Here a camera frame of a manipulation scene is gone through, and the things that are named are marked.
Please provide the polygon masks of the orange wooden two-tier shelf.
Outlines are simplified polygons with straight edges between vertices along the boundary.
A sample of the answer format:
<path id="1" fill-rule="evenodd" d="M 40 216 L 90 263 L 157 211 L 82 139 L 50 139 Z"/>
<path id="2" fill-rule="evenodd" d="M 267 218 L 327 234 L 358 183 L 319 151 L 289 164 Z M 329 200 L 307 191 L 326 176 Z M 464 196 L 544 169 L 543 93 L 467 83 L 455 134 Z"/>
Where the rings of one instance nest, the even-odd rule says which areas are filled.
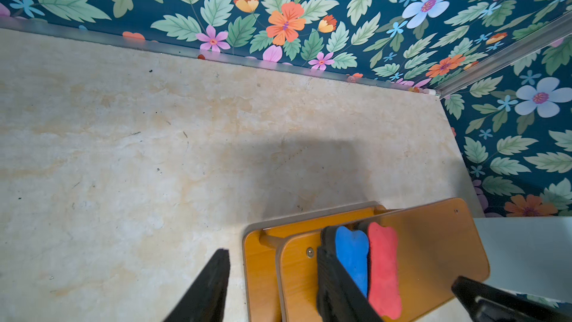
<path id="1" fill-rule="evenodd" d="M 458 277 L 483 282 L 489 261 L 466 202 L 391 210 L 377 202 L 250 225 L 243 239 L 251 321 L 320 321 L 327 250 L 374 316 L 414 321 L 453 298 Z"/>

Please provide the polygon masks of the light blue box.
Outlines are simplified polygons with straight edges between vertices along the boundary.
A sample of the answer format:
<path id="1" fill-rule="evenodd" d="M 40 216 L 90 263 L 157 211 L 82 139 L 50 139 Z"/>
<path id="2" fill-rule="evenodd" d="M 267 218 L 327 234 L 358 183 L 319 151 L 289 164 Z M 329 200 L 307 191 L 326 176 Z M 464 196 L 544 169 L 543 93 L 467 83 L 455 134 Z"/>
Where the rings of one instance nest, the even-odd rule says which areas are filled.
<path id="1" fill-rule="evenodd" d="M 571 217 L 479 218 L 490 286 L 571 302 Z"/>

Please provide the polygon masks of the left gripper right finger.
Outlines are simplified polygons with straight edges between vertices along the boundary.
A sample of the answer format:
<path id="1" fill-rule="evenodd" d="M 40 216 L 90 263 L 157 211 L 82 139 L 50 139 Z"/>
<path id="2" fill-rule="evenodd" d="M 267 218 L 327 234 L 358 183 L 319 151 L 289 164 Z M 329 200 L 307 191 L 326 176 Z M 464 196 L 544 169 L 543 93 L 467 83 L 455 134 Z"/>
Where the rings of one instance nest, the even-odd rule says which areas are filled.
<path id="1" fill-rule="evenodd" d="M 317 310 L 323 321 L 383 321 L 336 256 L 323 246 L 317 249 L 317 271 Z"/>

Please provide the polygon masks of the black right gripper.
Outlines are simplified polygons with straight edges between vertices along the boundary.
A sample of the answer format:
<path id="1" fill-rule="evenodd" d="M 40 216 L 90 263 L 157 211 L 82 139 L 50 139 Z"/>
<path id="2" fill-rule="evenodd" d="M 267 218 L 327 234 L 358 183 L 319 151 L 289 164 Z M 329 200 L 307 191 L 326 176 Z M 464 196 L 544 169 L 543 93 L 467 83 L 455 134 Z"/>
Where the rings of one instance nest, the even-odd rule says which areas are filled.
<path id="1" fill-rule="evenodd" d="M 571 316 L 553 307 L 523 300 L 467 277 L 459 276 L 451 290 L 474 322 L 571 321 Z"/>

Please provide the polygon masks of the blue eraser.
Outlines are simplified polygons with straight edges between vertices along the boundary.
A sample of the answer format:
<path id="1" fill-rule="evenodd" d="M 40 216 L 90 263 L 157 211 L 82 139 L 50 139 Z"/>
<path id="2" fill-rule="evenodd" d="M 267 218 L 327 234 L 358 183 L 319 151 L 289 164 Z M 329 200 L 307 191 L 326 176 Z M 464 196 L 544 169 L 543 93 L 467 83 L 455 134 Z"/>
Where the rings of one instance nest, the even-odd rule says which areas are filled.
<path id="1" fill-rule="evenodd" d="M 344 226 L 333 226 L 323 230 L 321 240 L 322 246 L 336 256 L 362 295 L 367 297 L 369 240 L 366 234 Z"/>

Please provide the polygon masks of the red eraser top shelf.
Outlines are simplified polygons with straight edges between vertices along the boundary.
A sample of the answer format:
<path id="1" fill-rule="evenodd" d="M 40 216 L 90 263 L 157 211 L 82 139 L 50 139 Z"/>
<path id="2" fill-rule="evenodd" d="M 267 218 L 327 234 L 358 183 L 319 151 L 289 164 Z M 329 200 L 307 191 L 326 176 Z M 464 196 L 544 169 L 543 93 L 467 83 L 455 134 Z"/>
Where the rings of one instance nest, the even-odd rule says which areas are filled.
<path id="1" fill-rule="evenodd" d="M 381 317 L 397 320 L 402 316 L 399 293 L 397 232 L 378 223 L 360 223 L 359 229 L 369 240 L 369 305 Z"/>

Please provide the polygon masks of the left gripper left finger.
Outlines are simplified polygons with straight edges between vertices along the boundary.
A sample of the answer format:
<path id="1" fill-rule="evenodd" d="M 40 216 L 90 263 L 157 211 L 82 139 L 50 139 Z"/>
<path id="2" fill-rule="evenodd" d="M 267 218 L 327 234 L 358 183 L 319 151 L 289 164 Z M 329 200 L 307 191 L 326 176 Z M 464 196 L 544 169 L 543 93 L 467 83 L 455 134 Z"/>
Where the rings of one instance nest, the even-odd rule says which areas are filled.
<path id="1" fill-rule="evenodd" d="M 229 273 L 229 251 L 216 250 L 165 321 L 222 321 Z"/>

